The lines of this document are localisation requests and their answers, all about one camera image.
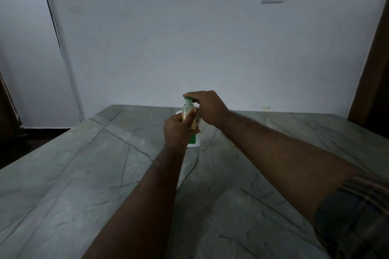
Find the person's right hand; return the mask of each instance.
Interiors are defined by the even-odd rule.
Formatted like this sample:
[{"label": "person's right hand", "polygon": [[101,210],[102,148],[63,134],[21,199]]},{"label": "person's right hand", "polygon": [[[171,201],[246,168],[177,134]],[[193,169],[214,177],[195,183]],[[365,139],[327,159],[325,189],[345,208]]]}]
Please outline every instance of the person's right hand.
[{"label": "person's right hand", "polygon": [[184,97],[192,97],[193,102],[200,104],[198,115],[208,124],[218,127],[227,119],[230,111],[215,91],[188,92]]}]

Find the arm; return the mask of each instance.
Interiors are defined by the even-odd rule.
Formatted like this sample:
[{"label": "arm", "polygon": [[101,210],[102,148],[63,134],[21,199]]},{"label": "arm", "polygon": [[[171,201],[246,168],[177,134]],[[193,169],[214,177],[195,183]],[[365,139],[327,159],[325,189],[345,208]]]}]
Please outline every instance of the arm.
[{"label": "arm", "polygon": [[157,258],[163,255],[170,231],[178,176],[196,118],[194,108],[166,120],[166,146],[132,193],[92,242],[84,259]]},{"label": "arm", "polygon": [[319,203],[360,170],[342,158],[230,112],[214,91],[184,94],[311,224]]}]

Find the forearm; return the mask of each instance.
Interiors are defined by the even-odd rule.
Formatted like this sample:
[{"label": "forearm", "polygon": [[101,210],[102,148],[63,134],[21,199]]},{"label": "forearm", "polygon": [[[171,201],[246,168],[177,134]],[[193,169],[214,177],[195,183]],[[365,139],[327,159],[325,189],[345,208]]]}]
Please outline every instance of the forearm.
[{"label": "forearm", "polygon": [[184,154],[164,148],[83,258],[156,258],[167,241]]},{"label": "forearm", "polygon": [[311,222],[320,201],[359,172],[332,153],[235,113],[230,113],[218,128]]}]

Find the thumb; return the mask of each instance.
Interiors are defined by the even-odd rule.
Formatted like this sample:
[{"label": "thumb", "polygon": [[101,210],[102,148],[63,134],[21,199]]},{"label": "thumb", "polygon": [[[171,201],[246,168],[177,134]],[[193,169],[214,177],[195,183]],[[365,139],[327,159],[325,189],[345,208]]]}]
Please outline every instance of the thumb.
[{"label": "thumb", "polygon": [[196,119],[197,111],[198,111],[197,107],[191,109],[191,111],[189,112],[189,114],[186,116],[185,120],[183,120],[182,123],[188,127],[191,127],[193,121]]}]

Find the hand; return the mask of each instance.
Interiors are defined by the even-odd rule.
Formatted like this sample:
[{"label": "hand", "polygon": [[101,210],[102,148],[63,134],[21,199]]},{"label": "hand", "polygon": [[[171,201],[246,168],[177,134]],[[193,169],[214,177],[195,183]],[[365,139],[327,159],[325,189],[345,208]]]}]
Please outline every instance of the hand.
[{"label": "hand", "polygon": [[181,121],[182,114],[176,114],[165,121],[163,126],[163,133],[165,135],[165,142],[168,148],[185,154],[186,146],[188,145],[191,136],[200,132],[198,125],[196,130],[191,131],[192,123],[196,119],[198,108],[194,107],[185,120]]},{"label": "hand", "polygon": [[184,97],[192,97],[193,102],[200,104],[198,114],[210,125],[218,127],[223,124],[230,114],[226,105],[215,91],[188,92]]}]

